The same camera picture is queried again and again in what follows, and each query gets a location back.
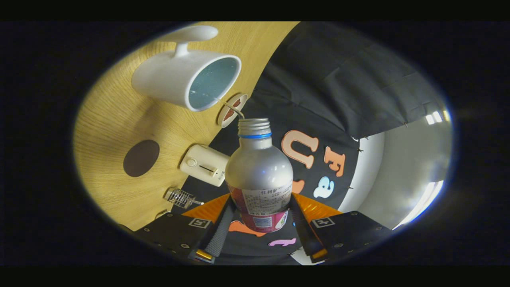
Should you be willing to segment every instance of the brown circle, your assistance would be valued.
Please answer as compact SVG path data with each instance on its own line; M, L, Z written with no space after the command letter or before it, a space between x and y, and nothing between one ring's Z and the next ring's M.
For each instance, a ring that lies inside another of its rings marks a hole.
M159 156L159 144L153 140L144 140L132 147L124 157L124 171L127 175L138 177L148 172Z

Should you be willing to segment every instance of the orange letter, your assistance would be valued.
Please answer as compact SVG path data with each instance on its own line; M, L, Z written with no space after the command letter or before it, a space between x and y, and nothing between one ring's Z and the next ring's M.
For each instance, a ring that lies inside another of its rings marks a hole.
M292 149L291 144L293 141L298 141L303 145L307 146L315 152L319 146L319 139L316 137L309 137L304 133L296 130L288 131L282 139L282 151L290 158L293 158L299 162L304 163L307 169L310 169L314 164L314 156L304 156Z
M292 192L295 194L299 194L304 187L304 180L293 181L292 182Z
M329 147L326 147L326 152L324 152L324 163L329 163L330 161L333 163L329 165L329 168L337 172L337 177L341 177L344 174L345 155L337 154Z
M242 224L239 220L234 220L234 221L230 222L230 227L228 228L228 230L230 232L237 231L237 232L253 234L253 235L256 235L257 237L266 235L265 233L256 232L256 231L249 229L248 227L246 227L246 225Z

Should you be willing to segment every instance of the button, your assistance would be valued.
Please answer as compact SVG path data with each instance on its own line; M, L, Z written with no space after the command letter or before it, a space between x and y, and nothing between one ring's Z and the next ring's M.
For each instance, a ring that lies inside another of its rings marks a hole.
M194 167L197 165L197 162L194 158L188 158L188 160L186 161L186 163L191 166L191 167Z

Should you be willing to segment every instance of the blue ring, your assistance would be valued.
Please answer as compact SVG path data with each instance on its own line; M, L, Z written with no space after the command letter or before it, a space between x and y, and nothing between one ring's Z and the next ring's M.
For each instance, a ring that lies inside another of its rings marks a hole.
M270 137L272 133L266 133L266 134L255 134L255 135L242 135L240 134L239 137L241 138L266 138Z

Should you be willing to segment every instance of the bottle label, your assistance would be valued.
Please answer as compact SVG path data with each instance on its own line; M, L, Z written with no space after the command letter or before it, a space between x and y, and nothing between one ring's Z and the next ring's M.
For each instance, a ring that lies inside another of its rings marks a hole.
M275 232L287 222L292 197L292 180L271 189L240 189L227 182L246 227L257 232Z
M286 209L291 198L292 181L271 189L243 189L242 193L249 215L270 216Z

